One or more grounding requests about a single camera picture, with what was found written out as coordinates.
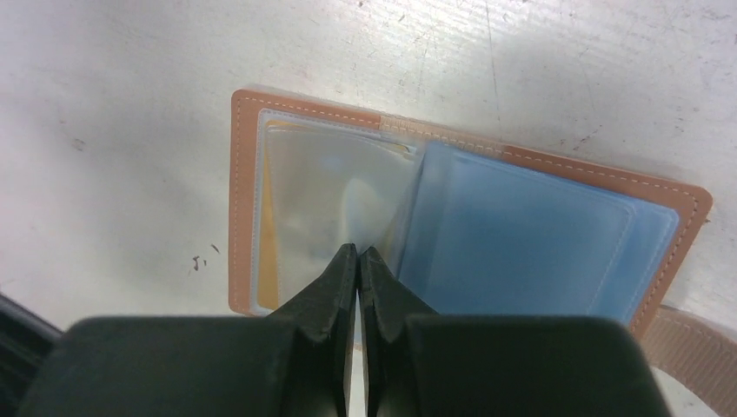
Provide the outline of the brown leather card holder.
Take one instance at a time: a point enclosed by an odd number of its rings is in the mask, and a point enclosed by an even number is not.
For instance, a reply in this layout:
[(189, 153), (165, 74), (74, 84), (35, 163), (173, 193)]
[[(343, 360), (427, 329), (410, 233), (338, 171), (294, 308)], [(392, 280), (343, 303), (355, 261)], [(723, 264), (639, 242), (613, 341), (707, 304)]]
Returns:
[(239, 89), (231, 99), (229, 306), (267, 316), (375, 249), (439, 314), (615, 321), (720, 416), (736, 342), (663, 299), (713, 206), (704, 188), (409, 119)]

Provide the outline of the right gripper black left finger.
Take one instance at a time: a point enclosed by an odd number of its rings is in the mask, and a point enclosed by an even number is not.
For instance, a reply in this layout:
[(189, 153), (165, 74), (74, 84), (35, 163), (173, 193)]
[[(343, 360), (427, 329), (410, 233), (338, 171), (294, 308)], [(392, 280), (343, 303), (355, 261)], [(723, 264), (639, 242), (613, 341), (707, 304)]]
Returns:
[(259, 318), (95, 317), (51, 350), (21, 416), (344, 416), (357, 251)]

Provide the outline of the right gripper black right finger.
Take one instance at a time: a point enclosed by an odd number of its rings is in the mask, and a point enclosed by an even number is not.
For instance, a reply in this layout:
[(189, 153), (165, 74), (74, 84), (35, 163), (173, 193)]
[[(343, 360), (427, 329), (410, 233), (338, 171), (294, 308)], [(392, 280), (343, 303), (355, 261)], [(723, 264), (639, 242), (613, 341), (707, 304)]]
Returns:
[(586, 316), (444, 315), (359, 261), (370, 416), (667, 416), (636, 340)]

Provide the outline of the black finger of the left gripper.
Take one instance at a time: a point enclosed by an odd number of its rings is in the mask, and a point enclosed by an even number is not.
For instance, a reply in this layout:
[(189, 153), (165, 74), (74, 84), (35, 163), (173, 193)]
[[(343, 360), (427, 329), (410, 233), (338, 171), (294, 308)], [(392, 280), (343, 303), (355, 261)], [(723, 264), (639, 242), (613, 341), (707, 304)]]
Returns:
[(1, 296), (1, 415), (17, 412), (62, 332)]

